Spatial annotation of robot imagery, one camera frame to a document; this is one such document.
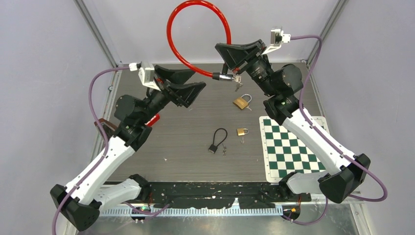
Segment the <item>red cable lock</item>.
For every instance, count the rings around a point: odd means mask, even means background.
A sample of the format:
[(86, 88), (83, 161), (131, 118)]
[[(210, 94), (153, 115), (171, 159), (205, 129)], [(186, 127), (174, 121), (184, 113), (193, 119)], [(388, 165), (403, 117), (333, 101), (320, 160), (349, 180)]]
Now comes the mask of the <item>red cable lock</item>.
[(200, 69), (200, 68), (194, 66), (193, 64), (191, 64), (190, 62), (188, 62), (184, 57), (181, 56), (181, 54), (179, 53), (179, 51), (176, 49), (176, 47), (174, 45), (173, 38), (172, 38), (172, 26), (173, 26), (173, 22), (174, 22), (175, 17), (183, 9), (185, 9), (187, 7), (190, 7), (190, 6), (194, 6), (194, 5), (199, 5), (199, 6), (206, 7), (218, 16), (218, 18), (222, 22), (222, 25), (223, 25), (224, 30), (225, 30), (226, 43), (227, 43), (227, 45), (231, 44), (232, 37), (231, 37), (230, 25), (229, 25), (225, 15), (222, 13), (222, 11), (216, 5), (214, 5), (213, 3), (209, 2), (209, 1), (206, 1), (206, 0), (186, 0), (182, 3), (180, 3), (171, 12), (171, 14), (170, 14), (170, 16), (167, 20), (166, 36), (167, 36), (168, 45), (169, 45), (171, 51), (173, 52), (173, 54), (176, 56), (176, 58), (183, 65), (185, 65), (186, 67), (188, 67), (192, 71), (194, 71), (196, 73), (199, 73), (203, 76), (212, 78), (213, 80), (235, 82), (236, 83), (235, 92), (236, 92), (243, 86), (242, 78), (241, 78), (240, 75), (228, 74), (229, 67), (226, 64), (223, 65), (221, 72), (208, 72), (208, 71)]

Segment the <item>large brass padlock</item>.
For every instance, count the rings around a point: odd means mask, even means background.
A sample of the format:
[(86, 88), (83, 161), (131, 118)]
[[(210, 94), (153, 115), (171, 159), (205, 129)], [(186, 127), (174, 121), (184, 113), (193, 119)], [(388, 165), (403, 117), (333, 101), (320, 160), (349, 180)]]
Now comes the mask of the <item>large brass padlock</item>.
[(244, 110), (246, 108), (250, 109), (249, 105), (252, 100), (252, 96), (250, 94), (244, 94), (237, 99), (235, 99), (232, 103), (238, 107), (240, 110)]

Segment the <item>small brass padlock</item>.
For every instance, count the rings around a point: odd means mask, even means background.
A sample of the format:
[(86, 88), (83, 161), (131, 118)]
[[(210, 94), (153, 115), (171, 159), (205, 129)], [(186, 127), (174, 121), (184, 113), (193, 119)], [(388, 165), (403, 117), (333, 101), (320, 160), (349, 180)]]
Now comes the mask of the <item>small brass padlock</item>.
[(237, 133), (237, 136), (244, 136), (249, 133), (249, 130), (246, 128), (237, 128), (236, 133)]

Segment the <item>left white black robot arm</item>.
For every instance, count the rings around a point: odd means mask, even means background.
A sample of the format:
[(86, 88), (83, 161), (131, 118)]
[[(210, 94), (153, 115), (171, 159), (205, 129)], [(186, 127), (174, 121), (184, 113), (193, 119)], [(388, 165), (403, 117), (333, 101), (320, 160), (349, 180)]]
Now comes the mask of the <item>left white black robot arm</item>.
[(87, 230), (101, 212), (118, 204), (129, 200), (143, 203), (149, 199), (149, 183), (138, 174), (106, 190), (101, 186), (143, 146), (152, 131), (152, 122), (167, 104), (187, 108), (206, 87), (205, 82), (189, 81), (194, 75), (190, 69), (172, 70), (147, 62), (131, 63), (125, 69), (136, 72), (150, 93), (144, 99), (121, 96), (114, 113), (120, 123), (113, 134), (107, 135), (101, 122), (96, 123), (104, 149), (72, 181), (64, 186), (57, 184), (50, 191), (57, 214), (63, 215), (78, 231)]

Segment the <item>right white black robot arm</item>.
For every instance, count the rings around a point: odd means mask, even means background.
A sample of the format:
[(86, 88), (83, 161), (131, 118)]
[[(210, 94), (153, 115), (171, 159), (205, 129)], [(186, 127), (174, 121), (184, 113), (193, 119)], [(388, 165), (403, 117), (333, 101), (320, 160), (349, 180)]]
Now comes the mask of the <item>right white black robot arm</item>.
[(297, 136), (322, 162), (325, 171), (292, 172), (279, 185), (282, 199), (292, 201), (301, 193), (321, 193), (341, 203), (364, 181), (370, 159), (355, 155), (332, 138), (300, 105), (295, 94), (303, 88), (300, 69), (287, 64), (273, 70), (262, 40), (250, 44), (218, 43), (215, 49), (234, 74), (246, 72), (267, 96), (263, 102), (267, 115)]

